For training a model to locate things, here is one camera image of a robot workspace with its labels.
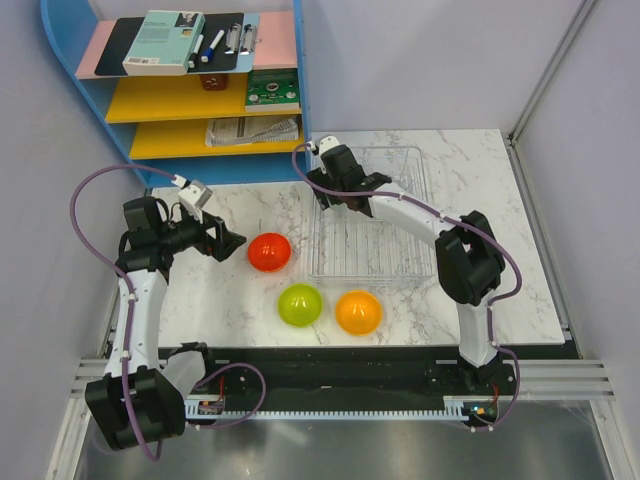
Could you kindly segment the red-orange bowl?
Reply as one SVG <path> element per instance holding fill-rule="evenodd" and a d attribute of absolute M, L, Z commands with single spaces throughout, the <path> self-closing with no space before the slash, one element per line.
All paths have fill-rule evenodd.
<path fill-rule="evenodd" d="M 249 263 L 258 271 L 274 273 L 283 269 L 292 255 L 289 240 L 276 232 L 256 236 L 248 247 Z"/>

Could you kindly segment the yellow-orange bowl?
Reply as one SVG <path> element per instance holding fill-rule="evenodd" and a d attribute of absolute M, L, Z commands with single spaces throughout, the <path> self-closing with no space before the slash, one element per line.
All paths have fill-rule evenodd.
<path fill-rule="evenodd" d="M 340 297 L 335 305 L 335 319 L 338 326 L 354 336 L 373 333 L 383 318 L 382 305 L 372 293 L 352 290 Z"/>

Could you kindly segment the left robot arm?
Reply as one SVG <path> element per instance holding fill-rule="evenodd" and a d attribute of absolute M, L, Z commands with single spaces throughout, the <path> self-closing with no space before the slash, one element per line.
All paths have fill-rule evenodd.
<path fill-rule="evenodd" d="M 207 212 L 180 209 L 179 221 L 163 219 L 167 205 L 152 196 L 124 204 L 127 231 L 118 259 L 120 310 L 110 359 L 102 379 L 85 390 L 86 403 L 115 451 L 159 442 L 185 430 L 185 401 L 194 389 L 208 393 L 219 369 L 205 360 L 206 346 L 191 342 L 159 358 L 160 315 L 176 254 L 194 249 L 222 262 L 245 244 L 244 236 Z"/>

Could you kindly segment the lime green bowl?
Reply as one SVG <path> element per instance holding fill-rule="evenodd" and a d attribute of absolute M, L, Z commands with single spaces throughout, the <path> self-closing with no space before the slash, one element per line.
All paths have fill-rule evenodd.
<path fill-rule="evenodd" d="M 296 328 L 312 325 L 319 319 L 323 309 L 324 302 L 319 291 L 305 283 L 296 283 L 285 288 L 277 302 L 281 320 Z"/>

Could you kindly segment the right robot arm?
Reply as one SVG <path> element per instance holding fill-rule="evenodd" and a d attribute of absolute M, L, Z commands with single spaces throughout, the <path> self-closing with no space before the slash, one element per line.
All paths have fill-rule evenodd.
<path fill-rule="evenodd" d="M 320 284 L 409 289 L 435 283 L 460 327 L 458 381 L 483 392 L 499 353 L 487 309 L 501 284 L 505 253 L 477 210 L 446 221 L 428 205 L 430 188 L 414 147 L 353 147 L 319 141 L 307 180 L 314 183 L 310 277 Z"/>

